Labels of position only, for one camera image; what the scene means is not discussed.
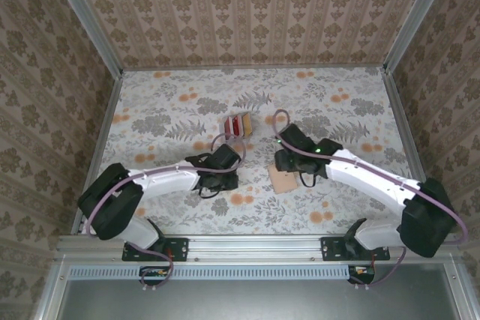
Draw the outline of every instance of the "floral wallpaper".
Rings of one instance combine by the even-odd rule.
[[[271,117],[280,107],[313,139],[336,140],[366,161],[410,176],[375,67],[126,72],[100,170],[117,162],[149,169],[209,151],[222,118],[249,111],[253,135],[238,189],[213,199],[197,192],[146,199],[137,215],[167,234],[200,235],[344,233],[361,217],[387,217],[383,204],[329,180],[308,189],[297,179],[298,189],[274,193],[267,166],[280,149]],[[284,116],[278,120],[285,124]]]
[[[480,0],[435,0],[394,78],[426,173],[469,228],[480,290]]]
[[[113,81],[67,0],[0,0],[0,319],[28,319]]]
[[[124,68],[380,64],[415,0],[86,0]]]

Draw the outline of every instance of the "aluminum frame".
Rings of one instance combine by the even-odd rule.
[[[324,262],[320,238],[334,235],[186,235],[189,238],[188,260],[184,267],[203,265],[360,265],[369,262]],[[68,274],[75,265],[125,266],[122,261],[122,241],[100,241],[86,235],[60,237],[52,270],[40,300],[36,320],[56,319],[65,290]],[[391,260],[382,264],[394,264],[401,249],[391,248]],[[478,304],[468,275],[455,260],[461,257],[456,246],[441,247],[435,258],[426,259],[407,251],[405,264],[444,264],[454,302],[460,318],[479,319]],[[166,265],[166,262],[129,262],[132,265]]]
[[[433,2],[434,0],[415,0],[385,58],[386,69],[391,72],[395,70]]]
[[[103,62],[112,74],[113,79],[115,81],[119,80],[122,75],[122,62],[95,18],[95,12],[92,11],[86,0],[68,0],[68,3],[78,16],[83,28],[88,34],[88,37],[95,45]]]
[[[383,83],[385,84],[385,89],[388,95],[388,100],[390,101],[391,112],[397,123],[398,133],[405,149],[406,161],[410,167],[410,172],[414,179],[419,179],[420,181],[425,181],[427,177],[423,170],[422,162],[420,161],[419,153],[417,152],[417,147],[413,140],[412,132],[410,131],[410,126],[408,125],[408,120],[405,115],[404,108],[402,107],[402,101],[400,95],[397,91],[397,86],[392,75],[392,72],[387,70],[382,74]]]
[[[381,63],[346,63],[346,64],[316,64],[316,63],[304,63],[304,64],[251,64],[251,65],[195,65],[187,67],[162,67],[161,70],[232,70],[232,69],[317,69],[321,67],[382,67]],[[157,71],[158,67],[126,67],[125,72],[128,71]]]
[[[97,178],[98,169],[100,168],[102,156],[104,155],[105,144],[107,143],[108,139],[108,133],[110,132],[110,127],[112,126],[113,115],[115,114],[115,109],[120,98],[122,84],[122,78],[113,83],[112,93],[110,94],[108,105],[106,106],[105,116],[103,117],[102,126],[98,134],[97,144],[95,145],[95,150],[91,159],[90,167],[88,168],[87,178],[85,179],[83,191],[87,190]],[[80,225],[82,224],[82,218],[83,214],[81,210],[77,209],[75,219],[73,220],[72,229],[70,231],[71,234],[76,234],[78,232]]]

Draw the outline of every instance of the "vented metal panel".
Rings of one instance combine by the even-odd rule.
[[[379,278],[391,268],[378,264]],[[346,280],[185,280],[172,281],[155,292],[143,291],[133,280],[68,281],[60,311],[51,319],[472,320],[475,316],[457,314],[444,264],[429,264],[402,265],[385,284],[367,291],[355,290]]]
[[[78,265],[69,280],[139,280],[139,265]],[[177,265],[172,280],[342,280],[348,279],[347,265]]]

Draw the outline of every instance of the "black bracket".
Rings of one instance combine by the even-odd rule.
[[[174,262],[186,262],[188,257],[188,238],[164,238],[163,249],[165,256],[169,256]],[[158,256],[141,253],[128,243],[123,246],[121,260],[124,262],[158,262]]]
[[[237,161],[240,156],[227,144],[222,144],[214,153],[204,153],[192,157],[186,157],[193,166],[208,169],[229,169]],[[223,174],[214,174],[211,172],[198,172],[200,179],[196,183],[195,190],[199,191],[202,199],[210,199],[215,197],[220,191],[234,190],[239,187],[239,177],[236,170]],[[202,196],[202,190],[210,190],[212,194]]]
[[[348,244],[343,236],[329,236],[320,238],[322,244],[322,257],[324,262],[345,262],[345,261],[375,261],[390,260],[389,249],[377,247],[375,250],[367,250],[363,247],[355,249],[353,254],[348,249]]]
[[[333,155],[337,150],[344,148],[341,144],[330,139],[322,139],[318,144],[315,144],[294,123],[288,124],[282,129],[280,135],[286,143],[312,154]],[[310,175],[320,175],[325,179],[328,178],[326,166],[330,164],[330,160],[313,159],[312,157],[299,155],[285,148],[283,143],[280,140],[278,141],[283,146],[283,149],[275,152],[274,156],[275,167],[279,172],[299,172],[300,174],[304,172]]]

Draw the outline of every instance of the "cable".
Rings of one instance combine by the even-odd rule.
[[[217,141],[218,138],[220,138],[221,136],[225,136],[225,135],[227,135],[227,134],[222,133],[222,134],[217,135],[212,141],[211,148],[213,149],[213,145],[215,144],[215,142]],[[232,166],[229,169],[208,169],[208,168],[200,168],[200,167],[195,167],[195,166],[169,166],[169,167],[166,167],[166,168],[145,170],[143,173],[129,176],[128,178],[125,178],[125,179],[121,180],[120,182],[115,184],[110,190],[108,190],[105,193],[105,195],[102,197],[102,199],[98,202],[98,204],[95,206],[95,208],[91,212],[90,217],[88,217],[87,222],[85,224],[86,232],[87,232],[88,236],[91,236],[91,237],[94,236],[92,234],[92,230],[91,230],[92,221],[97,216],[101,207],[104,206],[105,202],[109,199],[109,197],[111,197],[112,194],[114,194],[115,191],[117,191],[118,189],[123,187],[126,183],[129,183],[132,180],[136,180],[138,178],[143,178],[144,176],[161,174],[162,172],[177,172],[177,171],[180,171],[180,170],[195,170],[197,172],[213,172],[213,173],[216,173],[216,174],[226,174],[228,172],[233,172],[233,171],[237,170],[243,164],[243,162],[245,161],[245,158],[247,156],[247,148],[245,147],[245,143],[243,142],[243,140],[240,137],[238,137],[234,134],[228,134],[228,135],[233,136],[236,139],[239,139],[240,142],[241,142],[241,146],[243,148],[242,149],[243,154],[241,156],[240,161],[237,164],[235,164],[234,166]]]
[[[304,187],[315,187],[315,184],[317,183],[317,180],[315,179],[315,175],[313,177],[312,185],[306,185],[301,172],[298,175],[300,176],[300,181]]]
[[[373,274],[375,274],[375,253],[372,251],[372,262],[370,263],[370,266],[374,269]]]
[[[147,249],[142,249],[141,247],[138,247],[134,243],[128,243],[128,244],[131,247],[133,247],[135,250],[140,251],[141,253],[149,254],[149,255],[155,255],[155,256],[158,256],[158,257],[162,258],[163,260],[166,260],[166,261],[169,262],[168,274],[165,276],[165,279],[163,279],[162,282],[159,283],[158,285],[156,285],[155,287],[164,286],[173,274],[173,261],[172,261],[172,259],[169,256],[165,256],[164,254],[159,253],[158,251],[151,251],[151,250],[147,250]],[[142,283],[144,288],[146,288],[148,286],[147,284],[145,284],[145,275],[148,274],[148,273],[151,273],[152,271],[155,271],[155,269],[151,269],[151,268],[150,269],[145,269],[142,272],[142,276],[140,277],[140,282]]]
[[[198,191],[198,196],[202,199],[211,199],[211,198],[214,198],[216,197],[218,194],[220,194],[220,191],[217,191],[216,193],[213,193],[211,195],[207,195],[207,196],[202,196],[202,190],[205,189],[204,187],[200,188],[200,190]]]
[[[384,281],[386,281],[386,280],[397,270],[397,268],[400,266],[401,262],[405,259],[405,255],[407,254],[407,248],[406,248],[406,247],[402,247],[402,249],[403,249],[402,254],[401,254],[400,257],[398,258],[397,262],[395,263],[395,265],[393,266],[393,268],[389,271],[389,273],[386,274],[382,279],[377,280],[377,281],[373,281],[373,282],[370,283],[370,284],[365,284],[365,283],[364,283],[363,281],[361,281],[359,278],[353,277],[352,275],[350,275],[350,279],[354,279],[357,283],[362,284],[362,285],[365,285],[365,288],[370,287],[370,286],[380,285],[381,283],[383,283]]]
[[[313,158],[316,158],[316,159],[325,159],[325,160],[338,160],[338,161],[343,161],[345,163],[350,163],[350,164],[353,164],[355,166],[358,166],[358,167],[361,167],[365,170],[368,170],[369,172],[375,174],[375,175],[378,175],[380,176],[381,178],[384,178],[386,179],[387,181],[390,181],[392,182],[393,184],[395,185],[398,185],[399,187],[402,187],[408,191],[411,191],[412,193],[418,195],[418,196],[421,196],[423,199],[427,200],[428,202],[430,202],[431,204],[437,206],[438,208],[442,209],[444,212],[446,212],[450,217],[452,217],[456,222],[457,224],[461,227],[462,229],[462,236],[460,239],[456,240],[456,241],[446,241],[444,244],[449,244],[449,245],[452,245],[452,244],[462,244],[464,243],[465,241],[468,240],[468,230],[467,230],[467,226],[465,225],[465,223],[462,221],[462,219],[455,213],[453,212],[452,210],[450,210],[449,208],[447,208],[446,206],[444,206],[444,204],[442,204],[441,202],[438,202],[437,200],[435,200],[434,198],[432,198],[431,196],[423,193],[422,191],[420,190],[417,190],[416,188],[414,187],[411,187],[410,185],[408,184],[403,184],[402,181],[399,181],[398,179],[396,178],[393,178],[392,176],[389,176],[387,174],[384,174],[382,172],[379,172],[378,170],[366,165],[366,164],[363,164],[363,163],[357,163],[356,161],[354,160],[351,160],[351,159],[346,159],[344,157],[336,157],[336,156],[329,156],[329,155],[322,155],[322,154],[314,154],[314,153],[308,153],[306,151],[303,151],[303,150],[300,150],[300,149],[297,149],[295,148],[294,146],[290,145],[289,143],[285,142],[282,137],[280,136],[278,130],[277,130],[277,116],[278,114],[280,113],[283,113],[285,114],[286,116],[286,124],[289,124],[290,123],[290,115],[289,113],[286,111],[286,110],[283,110],[283,109],[279,109],[275,112],[275,114],[273,114],[273,118],[272,118],[272,122],[271,122],[271,125],[273,127],[273,131],[275,133],[275,136],[282,142],[282,145],[291,150],[291,151],[294,151],[295,153],[298,153],[300,155],[304,155],[306,157],[313,157]]]

